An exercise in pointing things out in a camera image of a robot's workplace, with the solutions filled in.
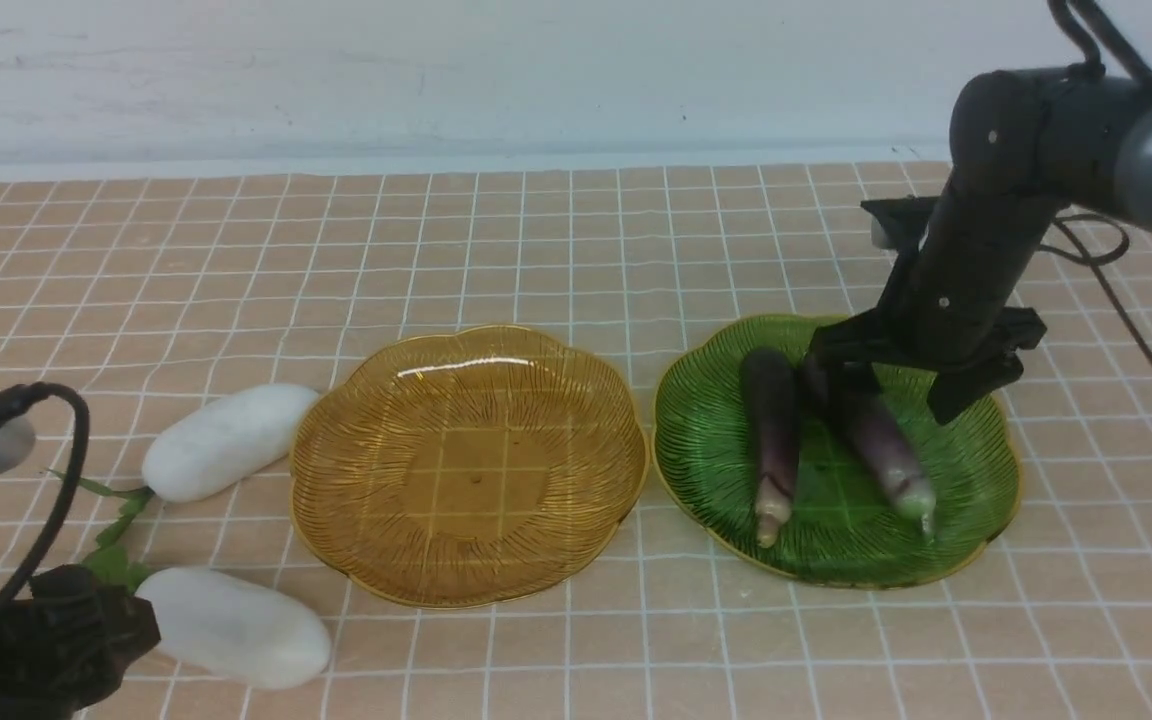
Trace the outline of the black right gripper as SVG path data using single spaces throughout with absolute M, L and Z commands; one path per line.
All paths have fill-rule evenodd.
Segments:
M 942 427 L 1020 381 L 1016 353 L 1034 348 L 1046 328 L 1034 311 L 1007 301 L 1047 229 L 1046 196 L 940 196 L 922 247 L 896 252 L 876 306 L 814 332 L 808 356 L 814 414 L 861 420 L 882 407 L 823 361 L 937 372 L 927 406 Z

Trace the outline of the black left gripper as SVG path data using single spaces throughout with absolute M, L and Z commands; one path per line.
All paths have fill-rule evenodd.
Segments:
M 0 614 L 0 719 L 73 719 L 118 692 L 159 641 L 150 602 L 81 564 L 28 588 Z

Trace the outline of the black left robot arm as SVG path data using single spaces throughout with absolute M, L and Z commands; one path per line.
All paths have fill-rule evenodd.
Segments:
M 0 612 L 0 719 L 73 719 L 161 639 L 151 602 L 81 564 L 28 582 Z

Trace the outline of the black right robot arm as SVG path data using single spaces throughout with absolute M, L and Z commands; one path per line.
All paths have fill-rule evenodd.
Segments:
M 877 305 L 814 331 L 831 389 L 874 395 L 874 365 L 932 372 L 940 424 L 1020 381 L 1046 325 L 1011 291 L 1061 211 L 1152 233 L 1152 81 L 1071 69 L 995 70 L 952 111 L 952 172 L 931 196 L 864 200 L 896 252 Z

